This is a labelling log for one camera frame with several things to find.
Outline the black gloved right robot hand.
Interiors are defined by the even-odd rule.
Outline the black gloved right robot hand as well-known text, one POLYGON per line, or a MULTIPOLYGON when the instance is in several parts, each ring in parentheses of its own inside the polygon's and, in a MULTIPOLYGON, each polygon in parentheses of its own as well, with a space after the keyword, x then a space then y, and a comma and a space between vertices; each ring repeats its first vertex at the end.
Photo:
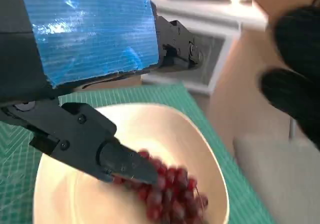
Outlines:
POLYGON ((286 68, 265 71, 259 89, 276 109, 296 120, 320 147, 320 8, 287 11, 273 26, 273 40, 286 68))

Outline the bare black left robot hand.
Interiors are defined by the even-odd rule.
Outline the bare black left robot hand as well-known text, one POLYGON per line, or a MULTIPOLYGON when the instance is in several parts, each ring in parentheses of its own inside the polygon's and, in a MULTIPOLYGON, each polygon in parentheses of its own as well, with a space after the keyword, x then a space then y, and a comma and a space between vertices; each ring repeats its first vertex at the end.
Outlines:
POLYGON ((116 138, 86 103, 59 97, 153 70, 203 62, 200 44, 150 0, 0 0, 0 119, 33 133, 30 145, 108 182, 155 185, 155 167, 116 138))

